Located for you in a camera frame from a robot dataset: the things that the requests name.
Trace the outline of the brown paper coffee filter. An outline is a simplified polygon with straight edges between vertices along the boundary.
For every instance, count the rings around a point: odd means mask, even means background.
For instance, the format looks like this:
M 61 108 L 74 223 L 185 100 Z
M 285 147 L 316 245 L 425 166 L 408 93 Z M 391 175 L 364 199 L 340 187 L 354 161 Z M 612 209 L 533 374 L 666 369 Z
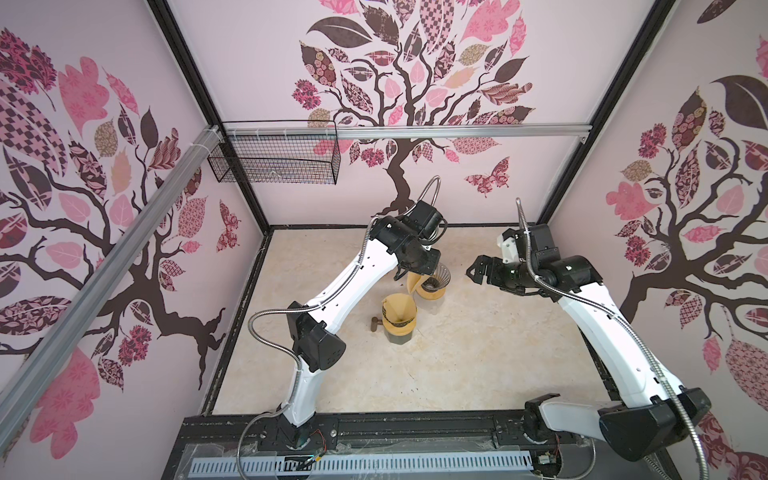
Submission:
M 395 327 L 405 327 L 417 317 L 418 308 L 411 295 L 395 293 L 382 301 L 384 319 Z

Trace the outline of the grey glass carafe mug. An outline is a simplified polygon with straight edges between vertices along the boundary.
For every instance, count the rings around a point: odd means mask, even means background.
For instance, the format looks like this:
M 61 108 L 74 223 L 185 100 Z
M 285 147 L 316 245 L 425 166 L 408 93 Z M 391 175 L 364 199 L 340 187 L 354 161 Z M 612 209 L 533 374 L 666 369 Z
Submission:
M 411 319 L 406 322 L 392 323 L 386 318 L 372 317 L 370 321 L 370 330 L 376 332 L 379 327 L 384 329 L 387 340 L 396 345 L 403 345 L 413 338 L 416 320 Z

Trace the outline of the wooden ring holder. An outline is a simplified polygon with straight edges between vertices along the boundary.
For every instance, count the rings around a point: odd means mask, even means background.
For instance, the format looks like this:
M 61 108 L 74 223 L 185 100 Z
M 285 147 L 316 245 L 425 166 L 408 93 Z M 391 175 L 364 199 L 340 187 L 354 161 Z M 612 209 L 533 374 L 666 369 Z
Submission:
M 389 337 L 407 341 L 412 337 L 413 331 L 417 325 L 417 321 L 415 319 L 411 319 L 404 322 L 390 322 L 384 318 L 382 320 L 382 325 Z
M 446 288 L 441 288 L 441 289 L 432 291 L 432 290 L 426 289 L 425 285 L 422 284 L 415 289 L 415 293 L 425 300 L 436 301 L 444 297 L 446 293 Z

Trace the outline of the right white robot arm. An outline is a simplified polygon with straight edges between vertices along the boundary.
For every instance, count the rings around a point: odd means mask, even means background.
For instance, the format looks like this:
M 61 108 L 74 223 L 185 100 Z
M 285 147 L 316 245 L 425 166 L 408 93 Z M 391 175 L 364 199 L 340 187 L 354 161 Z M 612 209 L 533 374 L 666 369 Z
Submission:
M 529 400 L 524 431 L 536 443 L 567 432 L 607 443 L 620 457 L 638 461 L 685 439 L 701 467 L 707 465 L 696 426 L 711 401 L 699 388 L 687 388 L 643 343 L 613 301 L 601 276 L 582 256 L 543 263 L 506 264 L 480 255 L 466 271 L 518 296 L 541 295 L 559 305 L 577 324 L 604 365 L 619 398 L 613 404 L 580 404 L 550 393 Z

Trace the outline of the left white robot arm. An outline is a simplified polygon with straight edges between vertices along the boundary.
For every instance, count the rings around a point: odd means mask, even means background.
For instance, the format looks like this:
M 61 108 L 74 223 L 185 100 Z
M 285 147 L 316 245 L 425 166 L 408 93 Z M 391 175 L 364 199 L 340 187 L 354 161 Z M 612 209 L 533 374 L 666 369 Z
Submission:
M 324 374 L 346 350 L 338 332 L 353 308 L 392 270 L 397 279 L 407 273 L 434 273 L 441 253 L 433 244 L 445 228 L 442 215 L 432 207 L 424 213 L 373 219 L 360 251 L 342 273 L 308 304 L 288 307 L 296 373 L 279 418 L 291 429 L 302 430 L 315 416 Z

